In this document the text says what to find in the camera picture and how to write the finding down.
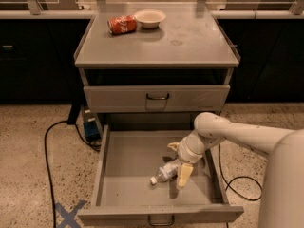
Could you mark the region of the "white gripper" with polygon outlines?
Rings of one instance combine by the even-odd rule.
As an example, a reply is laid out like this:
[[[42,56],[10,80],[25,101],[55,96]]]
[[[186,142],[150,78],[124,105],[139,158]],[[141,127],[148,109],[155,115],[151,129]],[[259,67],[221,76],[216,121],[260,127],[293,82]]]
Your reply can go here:
[[[178,151],[178,158],[183,162],[183,164],[178,167],[177,177],[177,187],[182,189],[192,174],[194,169],[192,164],[202,158],[205,152],[205,145],[197,132],[191,132],[180,142],[171,142],[167,147],[175,152]]]

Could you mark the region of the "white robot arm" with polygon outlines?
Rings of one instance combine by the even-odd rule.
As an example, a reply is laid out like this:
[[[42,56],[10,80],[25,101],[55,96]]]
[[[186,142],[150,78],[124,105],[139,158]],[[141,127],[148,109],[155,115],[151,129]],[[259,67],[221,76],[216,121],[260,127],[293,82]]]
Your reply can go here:
[[[202,154],[223,141],[268,158],[258,228],[304,228],[304,130],[232,123],[213,113],[200,113],[194,130],[170,147],[177,151],[177,186],[188,182]]]

